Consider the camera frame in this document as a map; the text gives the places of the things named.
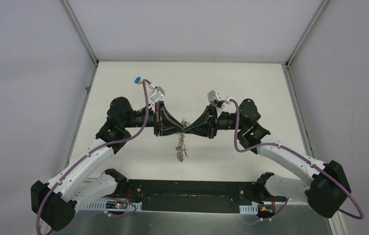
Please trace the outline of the metal disc with keyrings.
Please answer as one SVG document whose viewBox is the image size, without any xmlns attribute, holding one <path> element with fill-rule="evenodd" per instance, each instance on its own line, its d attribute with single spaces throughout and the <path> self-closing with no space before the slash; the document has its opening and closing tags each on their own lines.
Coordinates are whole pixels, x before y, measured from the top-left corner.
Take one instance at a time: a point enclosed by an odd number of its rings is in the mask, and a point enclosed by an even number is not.
<svg viewBox="0 0 369 235">
<path fill-rule="evenodd" d="M 181 133 L 178 133 L 177 135 L 178 135 L 178 144 L 175 147 L 176 158 L 179 162 L 182 163 L 184 161 L 184 158 L 188 157 L 187 147 L 185 145 L 185 133 L 181 132 Z"/>
</svg>

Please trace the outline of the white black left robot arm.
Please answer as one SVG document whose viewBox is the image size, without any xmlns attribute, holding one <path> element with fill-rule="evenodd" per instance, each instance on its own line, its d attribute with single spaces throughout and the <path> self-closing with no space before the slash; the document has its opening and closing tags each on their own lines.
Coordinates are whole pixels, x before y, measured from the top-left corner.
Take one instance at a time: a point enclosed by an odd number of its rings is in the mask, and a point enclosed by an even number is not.
<svg viewBox="0 0 369 235">
<path fill-rule="evenodd" d="M 105 170 L 98 179 L 86 185 L 83 183 L 146 127 L 154 128 L 156 136 L 185 130 L 162 101 L 154 106 L 147 103 L 143 109 L 135 111 L 127 98 L 115 98 L 107 111 L 106 122 L 83 154 L 46 183 L 36 181 L 32 185 L 31 207 L 37 215 L 36 232 L 41 234 L 41 221 L 48 224 L 51 231 L 59 231 L 73 220 L 80 209 L 96 199 L 107 195 L 123 197 L 127 178 L 113 168 Z"/>
</svg>

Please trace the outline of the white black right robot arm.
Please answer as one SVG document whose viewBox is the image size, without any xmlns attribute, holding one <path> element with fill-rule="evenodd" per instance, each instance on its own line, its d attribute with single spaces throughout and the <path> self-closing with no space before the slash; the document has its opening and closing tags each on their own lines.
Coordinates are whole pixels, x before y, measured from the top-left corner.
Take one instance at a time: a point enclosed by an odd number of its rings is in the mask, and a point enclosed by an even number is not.
<svg viewBox="0 0 369 235">
<path fill-rule="evenodd" d="M 235 113 L 218 114 L 215 107 L 218 103 L 233 103 Z M 341 205 L 352 197 L 343 167 L 336 161 L 325 163 L 291 149 L 259 124 L 260 117 L 252 99 L 247 98 L 241 104 L 231 98 L 214 101 L 184 132 L 212 139 L 219 130 L 233 129 L 233 144 L 237 152 L 253 152 L 296 175 L 297 178 L 292 179 L 272 172 L 263 173 L 254 184 L 257 202 L 283 196 L 307 203 L 325 218 L 332 218 L 341 211 Z"/>
</svg>

